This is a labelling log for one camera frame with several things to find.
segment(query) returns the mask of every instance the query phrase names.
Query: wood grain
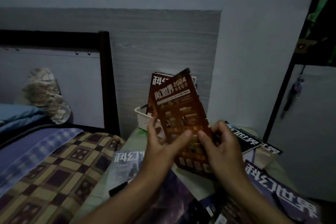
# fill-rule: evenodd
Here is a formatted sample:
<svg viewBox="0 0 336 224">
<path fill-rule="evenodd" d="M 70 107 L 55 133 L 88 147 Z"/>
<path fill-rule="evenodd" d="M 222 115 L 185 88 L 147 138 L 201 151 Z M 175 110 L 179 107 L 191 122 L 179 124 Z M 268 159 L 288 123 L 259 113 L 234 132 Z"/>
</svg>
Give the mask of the wood grain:
<svg viewBox="0 0 336 224">
<path fill-rule="evenodd" d="M 0 28 L 110 33 L 120 130 L 137 125 L 151 74 L 189 67 L 208 108 L 221 11 L 0 8 Z"/>
</svg>

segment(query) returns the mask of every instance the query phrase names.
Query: hand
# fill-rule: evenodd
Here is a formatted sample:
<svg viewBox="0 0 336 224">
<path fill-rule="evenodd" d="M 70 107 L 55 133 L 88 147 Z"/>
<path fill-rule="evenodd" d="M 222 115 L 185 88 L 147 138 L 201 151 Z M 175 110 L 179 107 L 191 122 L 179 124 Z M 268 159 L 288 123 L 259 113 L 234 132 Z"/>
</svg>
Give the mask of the hand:
<svg viewBox="0 0 336 224">
<path fill-rule="evenodd" d="M 214 174 L 229 191 L 238 184 L 248 181 L 243 155 L 237 137 L 224 121 L 218 121 L 211 130 L 213 133 L 221 134 L 221 144 L 218 147 L 203 131 L 198 132 L 198 138 L 207 152 Z"/>
<path fill-rule="evenodd" d="M 155 116 L 148 124 L 147 147 L 138 176 L 151 177 L 153 186 L 159 187 L 171 169 L 175 156 L 191 141 L 193 133 L 186 130 L 173 143 L 167 145 L 156 134 L 156 121 Z"/>
</svg>

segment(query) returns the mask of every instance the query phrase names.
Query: person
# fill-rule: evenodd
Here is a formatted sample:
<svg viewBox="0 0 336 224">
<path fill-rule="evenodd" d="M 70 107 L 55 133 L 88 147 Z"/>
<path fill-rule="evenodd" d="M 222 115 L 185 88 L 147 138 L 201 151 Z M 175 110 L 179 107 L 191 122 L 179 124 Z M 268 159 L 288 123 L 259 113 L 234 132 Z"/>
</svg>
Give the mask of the person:
<svg viewBox="0 0 336 224">
<path fill-rule="evenodd" d="M 78 223 L 132 223 L 153 203 L 154 195 L 171 169 L 174 157 L 193 136 L 191 130 L 186 130 L 173 143 L 164 144 L 164 141 L 157 137 L 155 123 L 154 117 L 148 126 L 145 157 L 136 178 Z M 211 129 L 214 133 L 221 133 L 222 143 L 218 147 L 203 131 L 198 132 L 198 137 L 207 152 L 216 178 L 230 196 L 256 223 L 292 223 L 282 212 L 271 206 L 250 183 L 238 140 L 226 123 L 218 121 Z"/>
</svg>

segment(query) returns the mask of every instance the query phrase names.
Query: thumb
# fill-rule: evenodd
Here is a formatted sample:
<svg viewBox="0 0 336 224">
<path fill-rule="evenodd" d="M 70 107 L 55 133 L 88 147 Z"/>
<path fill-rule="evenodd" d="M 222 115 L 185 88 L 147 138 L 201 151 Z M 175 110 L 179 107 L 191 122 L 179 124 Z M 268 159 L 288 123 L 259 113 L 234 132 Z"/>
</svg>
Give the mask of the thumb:
<svg viewBox="0 0 336 224">
<path fill-rule="evenodd" d="M 208 135 L 204 133 L 204 131 L 200 130 L 199 132 L 197 132 L 197 135 L 198 139 L 200 140 L 200 142 L 202 143 L 203 147 L 205 148 L 208 154 L 217 149 L 212 139 L 208 137 Z"/>
<path fill-rule="evenodd" d="M 191 130 L 184 131 L 174 142 L 168 145 L 168 149 L 175 156 L 183 149 L 192 139 L 193 132 Z"/>
</svg>

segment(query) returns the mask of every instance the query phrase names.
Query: plaid bedding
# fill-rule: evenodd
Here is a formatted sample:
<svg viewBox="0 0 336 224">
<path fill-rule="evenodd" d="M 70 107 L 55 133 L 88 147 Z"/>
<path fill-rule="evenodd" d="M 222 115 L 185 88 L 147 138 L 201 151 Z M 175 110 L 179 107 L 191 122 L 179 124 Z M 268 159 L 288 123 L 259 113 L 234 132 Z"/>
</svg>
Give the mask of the plaid bedding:
<svg viewBox="0 0 336 224">
<path fill-rule="evenodd" d="M 81 134 L 49 155 L 0 198 L 0 224 L 67 224 L 124 144 Z"/>
<path fill-rule="evenodd" d="M 45 137 L 33 148 L 16 159 L 0 173 L 0 197 L 24 175 L 47 158 L 54 150 L 77 136 L 82 131 L 83 130 L 79 128 L 62 128 L 52 135 Z"/>
</svg>

